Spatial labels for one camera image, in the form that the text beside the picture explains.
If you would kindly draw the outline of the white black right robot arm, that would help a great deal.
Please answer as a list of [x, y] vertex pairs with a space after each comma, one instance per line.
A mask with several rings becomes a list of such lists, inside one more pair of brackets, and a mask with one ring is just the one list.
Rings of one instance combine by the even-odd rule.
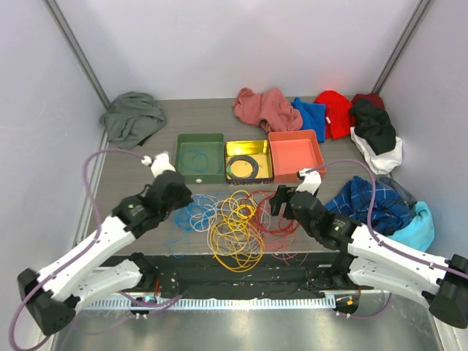
[[377, 234], [356, 219], [332, 214], [314, 196], [295, 187], [278, 186], [269, 200], [271, 215], [285, 209], [308, 236], [340, 253], [330, 271], [334, 286], [351, 284], [400, 295], [426, 307], [433, 317], [454, 328], [467, 328], [467, 259], [450, 259], [412, 249]]

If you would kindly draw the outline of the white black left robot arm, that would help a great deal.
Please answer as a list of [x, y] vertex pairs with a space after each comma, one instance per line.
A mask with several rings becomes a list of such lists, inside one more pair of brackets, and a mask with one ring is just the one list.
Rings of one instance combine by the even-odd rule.
[[43, 334], [58, 333], [85, 306], [110, 294], [132, 288], [149, 291], [158, 272], [141, 253], [100, 272], [95, 268], [191, 202], [184, 177], [165, 170], [141, 193], [124, 198], [98, 230], [62, 258], [40, 271], [21, 272], [21, 299]]

